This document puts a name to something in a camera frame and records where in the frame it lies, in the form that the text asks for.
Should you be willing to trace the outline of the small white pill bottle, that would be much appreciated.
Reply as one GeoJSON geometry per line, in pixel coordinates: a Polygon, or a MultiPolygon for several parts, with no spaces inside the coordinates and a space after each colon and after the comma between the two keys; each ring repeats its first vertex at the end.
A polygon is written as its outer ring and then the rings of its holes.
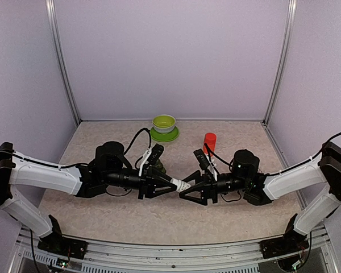
{"type": "Polygon", "coordinates": [[[183,192],[191,187],[189,183],[175,178],[172,178],[170,182],[176,186],[176,191],[178,193],[183,192]]]}

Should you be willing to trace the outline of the green weekly pill organizer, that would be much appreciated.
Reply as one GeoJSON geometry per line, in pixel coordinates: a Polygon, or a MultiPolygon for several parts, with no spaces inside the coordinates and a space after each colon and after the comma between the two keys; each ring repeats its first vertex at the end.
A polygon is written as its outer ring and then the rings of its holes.
{"type": "Polygon", "coordinates": [[[160,159],[157,159],[156,163],[153,166],[156,170],[160,171],[161,173],[166,174],[167,171],[160,159]]]}

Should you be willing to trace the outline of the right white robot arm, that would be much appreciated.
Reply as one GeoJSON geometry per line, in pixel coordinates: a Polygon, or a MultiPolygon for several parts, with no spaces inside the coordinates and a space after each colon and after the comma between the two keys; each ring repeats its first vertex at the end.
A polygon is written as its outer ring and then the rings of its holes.
{"type": "Polygon", "coordinates": [[[243,198],[250,204],[260,206],[315,184],[325,187],[301,213],[293,216],[279,247],[292,252],[324,218],[341,206],[341,148],[328,139],[313,156],[294,166],[276,173],[260,173],[260,160],[251,151],[237,150],[229,163],[228,173],[218,174],[212,161],[202,149],[194,152],[201,170],[183,180],[172,179],[179,197],[207,205],[214,203],[222,193],[242,189],[243,198]]]}

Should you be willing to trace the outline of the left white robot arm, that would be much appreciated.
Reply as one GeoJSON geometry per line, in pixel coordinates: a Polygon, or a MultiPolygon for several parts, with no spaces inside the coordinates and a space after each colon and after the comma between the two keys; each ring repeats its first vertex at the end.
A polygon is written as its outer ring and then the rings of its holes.
{"type": "Polygon", "coordinates": [[[4,142],[0,146],[0,209],[30,228],[53,251],[62,253],[68,240],[58,221],[40,212],[17,186],[51,189],[80,198],[102,195],[114,186],[137,190],[139,199],[154,198],[181,187],[179,180],[151,166],[162,152],[161,145],[148,148],[140,168],[134,169],[125,157],[124,146],[110,141],[96,148],[90,163],[65,166],[26,157],[14,151],[12,143],[4,142]]]}

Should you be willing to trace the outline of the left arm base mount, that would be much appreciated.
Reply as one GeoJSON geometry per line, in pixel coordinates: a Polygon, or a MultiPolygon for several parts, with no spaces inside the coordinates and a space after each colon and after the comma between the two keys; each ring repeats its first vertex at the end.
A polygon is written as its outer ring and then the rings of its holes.
{"type": "Polygon", "coordinates": [[[87,247],[88,243],[86,241],[56,236],[55,234],[41,238],[38,243],[38,249],[81,260],[85,257],[87,247]]]}

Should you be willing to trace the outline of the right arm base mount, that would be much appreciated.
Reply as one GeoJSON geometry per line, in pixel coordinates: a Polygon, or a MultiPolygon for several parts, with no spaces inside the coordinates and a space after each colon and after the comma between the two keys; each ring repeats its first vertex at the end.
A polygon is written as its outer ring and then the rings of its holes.
{"type": "Polygon", "coordinates": [[[306,238],[300,241],[299,239],[278,237],[263,240],[259,245],[264,259],[295,253],[309,248],[306,238]]]}

